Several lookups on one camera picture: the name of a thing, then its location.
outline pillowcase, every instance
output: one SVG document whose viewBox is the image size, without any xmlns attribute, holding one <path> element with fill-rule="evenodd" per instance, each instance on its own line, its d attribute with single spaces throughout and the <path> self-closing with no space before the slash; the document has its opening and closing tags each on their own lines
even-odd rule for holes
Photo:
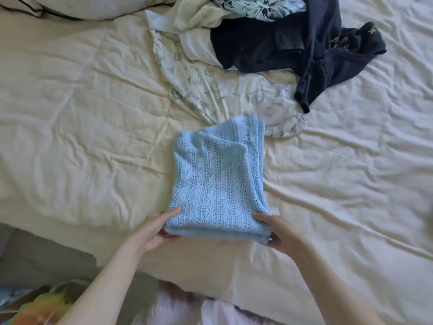
<svg viewBox="0 0 433 325">
<path fill-rule="evenodd" d="M 34 0 L 57 14 L 77 18 L 112 19 L 150 7 L 171 4 L 176 0 Z"/>
<path fill-rule="evenodd" d="M 41 5 L 34 0 L 0 0 L 0 5 L 5 10 L 23 12 L 35 17 L 44 14 Z"/>
</svg>

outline hand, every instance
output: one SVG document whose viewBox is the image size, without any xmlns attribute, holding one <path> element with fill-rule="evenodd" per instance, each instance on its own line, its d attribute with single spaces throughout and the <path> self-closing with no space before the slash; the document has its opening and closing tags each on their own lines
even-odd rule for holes
<svg viewBox="0 0 433 325">
<path fill-rule="evenodd" d="M 289 220 L 279 215 L 253 213 L 253 217 L 271 226 L 272 234 L 268 246 L 280 251 L 291 258 L 300 252 L 306 242 L 296 231 Z"/>
<path fill-rule="evenodd" d="M 167 234 L 162 226 L 181 212 L 178 206 L 167 212 L 149 215 L 143 223 L 128 236 L 123 244 L 133 246 L 138 256 L 142 257 L 146 252 L 153 250 L 161 244 L 174 240 L 179 236 Z"/>
</svg>

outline gray floor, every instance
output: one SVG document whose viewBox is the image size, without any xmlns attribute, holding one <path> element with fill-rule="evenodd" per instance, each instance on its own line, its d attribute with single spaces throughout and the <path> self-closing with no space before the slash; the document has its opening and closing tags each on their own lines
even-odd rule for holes
<svg viewBox="0 0 433 325">
<path fill-rule="evenodd" d="M 73 278 L 91 281 L 99 273 L 90 254 L 17 230 L 0 259 L 0 283 L 33 288 L 55 285 Z M 120 312 L 118 325 L 130 325 L 135 314 L 147 310 L 158 281 L 136 273 Z"/>
</svg>

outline knit fabric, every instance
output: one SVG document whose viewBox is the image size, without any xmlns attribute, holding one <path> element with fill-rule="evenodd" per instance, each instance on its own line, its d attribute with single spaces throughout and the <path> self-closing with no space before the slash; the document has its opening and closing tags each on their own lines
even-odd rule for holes
<svg viewBox="0 0 433 325">
<path fill-rule="evenodd" d="M 255 114 L 181 132 L 175 141 L 175 183 L 169 209 L 181 213 L 164 226 L 169 234 L 267 243 L 271 230 L 252 217 L 270 214 L 263 194 L 265 125 Z"/>
</svg>

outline pink fabric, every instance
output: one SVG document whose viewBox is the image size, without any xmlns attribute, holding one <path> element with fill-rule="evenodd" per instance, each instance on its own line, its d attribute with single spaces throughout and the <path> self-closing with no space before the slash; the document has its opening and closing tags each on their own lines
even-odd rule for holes
<svg viewBox="0 0 433 325">
<path fill-rule="evenodd" d="M 276 325 L 269 319 L 241 311 L 221 301 L 182 291 L 160 282 L 147 317 L 137 315 L 133 325 Z"/>
</svg>

